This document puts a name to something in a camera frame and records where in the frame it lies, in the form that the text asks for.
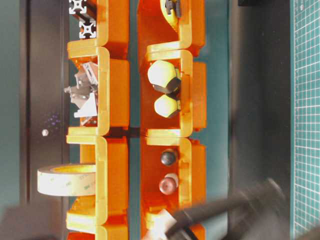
metal parts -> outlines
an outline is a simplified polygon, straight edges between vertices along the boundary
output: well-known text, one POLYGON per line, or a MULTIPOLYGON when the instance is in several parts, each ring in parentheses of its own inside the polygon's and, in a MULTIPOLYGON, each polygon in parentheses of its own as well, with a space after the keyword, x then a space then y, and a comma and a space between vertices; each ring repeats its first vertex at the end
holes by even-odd
POLYGON ((97 32, 94 30, 96 28, 96 20, 90 19, 90 24, 86 25, 84 21, 79 21, 79 28, 83 28, 83 31, 79 32, 79 38, 85 39, 88 38, 94 39, 97 37, 97 32))
POLYGON ((83 2, 87 0, 69 0, 69 3, 73 3, 73 7, 69 7, 69 14, 76 14, 76 10, 80 10, 81 14, 87 13, 87 6, 83 6, 83 2))
POLYGON ((97 116, 98 65, 94 62, 83 63, 74 77, 76 86, 68 86, 64 89, 65 93, 70 94, 71 103, 76 104, 79 108, 74 113, 74 117, 87 118, 97 116))
POLYGON ((180 8, 180 0, 165 0, 165 8, 166 13, 171 15, 171 10, 175 11, 175 14, 178 18, 181 18, 181 8, 180 8))

white triangular piece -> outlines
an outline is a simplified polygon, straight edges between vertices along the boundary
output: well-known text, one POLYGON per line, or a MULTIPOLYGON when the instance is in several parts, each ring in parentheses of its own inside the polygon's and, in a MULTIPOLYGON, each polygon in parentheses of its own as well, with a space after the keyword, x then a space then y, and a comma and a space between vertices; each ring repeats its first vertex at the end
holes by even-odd
POLYGON ((85 102, 85 104, 80 108, 77 112, 74 113, 75 118, 84 118, 84 117, 93 117, 97 116, 97 104, 96 104, 96 96, 94 92, 91 92, 89 95, 89 99, 85 102))

black panel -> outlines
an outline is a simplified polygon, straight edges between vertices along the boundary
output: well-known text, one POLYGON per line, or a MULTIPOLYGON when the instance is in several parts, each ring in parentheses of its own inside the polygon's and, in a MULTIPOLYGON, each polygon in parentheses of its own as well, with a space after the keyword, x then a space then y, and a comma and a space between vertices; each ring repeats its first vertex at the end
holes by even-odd
MULTIPOLYGON (((277 225, 285 236, 279 239, 289 239, 289 0, 260 0, 251 7, 232 1, 230 61, 229 189, 273 178, 287 196, 277 225)), ((229 227, 236 218, 229 215, 229 227)), ((266 232, 259 239, 271 239, 266 232)))
POLYGON ((22 0, 20 8, 20 198, 22 203, 48 208, 56 201, 60 210, 54 217, 60 220, 59 226, 48 235, 66 239, 68 199, 38 193, 37 169, 69 162, 69 99, 63 93, 69 85, 69 2, 22 0), (48 136, 42 135, 43 130, 48 130, 48 136))

tape roll label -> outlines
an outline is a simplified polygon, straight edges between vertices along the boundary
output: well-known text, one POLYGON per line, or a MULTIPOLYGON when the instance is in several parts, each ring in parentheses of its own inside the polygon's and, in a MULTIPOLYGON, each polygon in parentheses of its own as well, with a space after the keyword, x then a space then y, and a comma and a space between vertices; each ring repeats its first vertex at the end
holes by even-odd
POLYGON ((38 169, 37 190, 52 196, 89 196, 96 193, 94 164, 65 164, 38 169))

screw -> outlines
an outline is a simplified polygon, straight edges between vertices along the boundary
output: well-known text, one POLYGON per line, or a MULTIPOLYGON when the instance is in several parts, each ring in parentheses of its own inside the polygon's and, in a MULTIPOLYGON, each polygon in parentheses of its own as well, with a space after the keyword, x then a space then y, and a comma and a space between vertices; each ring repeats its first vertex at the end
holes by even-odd
POLYGON ((46 137, 49 135, 49 131, 47 129, 42 130, 42 136, 46 137))

